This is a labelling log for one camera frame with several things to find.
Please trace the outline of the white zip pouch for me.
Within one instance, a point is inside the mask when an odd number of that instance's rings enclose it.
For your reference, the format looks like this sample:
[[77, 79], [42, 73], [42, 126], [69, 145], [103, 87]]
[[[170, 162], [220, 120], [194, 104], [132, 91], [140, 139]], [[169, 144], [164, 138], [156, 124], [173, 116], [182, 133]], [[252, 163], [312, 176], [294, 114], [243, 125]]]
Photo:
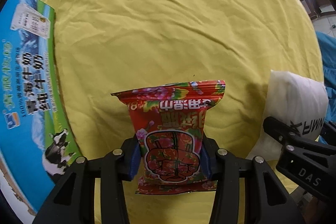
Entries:
[[280, 157], [281, 145], [263, 129], [265, 118], [273, 117], [300, 137], [315, 140], [321, 132], [328, 104], [323, 75], [305, 77], [290, 71], [271, 70], [257, 126], [259, 135], [246, 158], [262, 156], [266, 161], [273, 161]]

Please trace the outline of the cardboard milk box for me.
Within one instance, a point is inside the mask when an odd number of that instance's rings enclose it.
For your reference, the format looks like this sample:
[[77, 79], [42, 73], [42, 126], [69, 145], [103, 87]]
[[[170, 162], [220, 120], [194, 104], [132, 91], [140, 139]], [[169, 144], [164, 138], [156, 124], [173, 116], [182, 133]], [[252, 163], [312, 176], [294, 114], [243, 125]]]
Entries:
[[41, 0], [1, 10], [1, 172], [30, 217], [81, 154], [60, 98], [54, 20]]

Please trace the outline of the teal cloth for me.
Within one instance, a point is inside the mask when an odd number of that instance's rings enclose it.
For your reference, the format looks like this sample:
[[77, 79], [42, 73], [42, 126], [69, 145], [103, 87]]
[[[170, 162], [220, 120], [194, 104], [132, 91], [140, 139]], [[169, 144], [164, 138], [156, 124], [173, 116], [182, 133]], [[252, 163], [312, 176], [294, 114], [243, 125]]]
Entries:
[[319, 48], [322, 55], [324, 84], [326, 87], [329, 104], [327, 107], [326, 120], [335, 123], [335, 69], [336, 69], [336, 51], [335, 38], [322, 32], [316, 32]]

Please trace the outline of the yellow tablecloth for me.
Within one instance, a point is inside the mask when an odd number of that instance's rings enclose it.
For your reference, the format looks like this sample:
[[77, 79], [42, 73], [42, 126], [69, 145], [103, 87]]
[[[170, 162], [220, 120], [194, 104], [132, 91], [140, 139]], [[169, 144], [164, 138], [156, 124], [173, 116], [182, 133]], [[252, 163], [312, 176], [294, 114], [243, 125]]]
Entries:
[[67, 117], [82, 154], [96, 159], [134, 128], [115, 92], [224, 80], [205, 133], [238, 157], [260, 135], [271, 71], [323, 81], [313, 24], [299, 0], [42, 0]]

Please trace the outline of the red floral wipes pack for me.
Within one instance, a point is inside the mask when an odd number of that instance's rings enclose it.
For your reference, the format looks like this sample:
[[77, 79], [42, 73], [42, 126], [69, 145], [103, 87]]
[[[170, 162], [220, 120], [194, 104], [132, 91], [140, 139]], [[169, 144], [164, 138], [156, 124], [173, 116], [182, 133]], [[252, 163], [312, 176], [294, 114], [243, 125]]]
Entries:
[[224, 97], [223, 80], [165, 84], [114, 93], [127, 106], [144, 173], [138, 194], [207, 192], [209, 158], [203, 155], [206, 112]]

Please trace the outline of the dark wooden chair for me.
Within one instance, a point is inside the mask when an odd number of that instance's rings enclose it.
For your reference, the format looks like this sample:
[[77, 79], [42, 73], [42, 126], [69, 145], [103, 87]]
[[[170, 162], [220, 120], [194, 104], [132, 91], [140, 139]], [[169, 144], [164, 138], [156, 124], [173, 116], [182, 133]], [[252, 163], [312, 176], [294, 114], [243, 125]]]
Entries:
[[300, 0], [311, 20], [319, 17], [335, 16], [335, 10], [323, 12], [321, 8], [331, 5], [329, 0]]

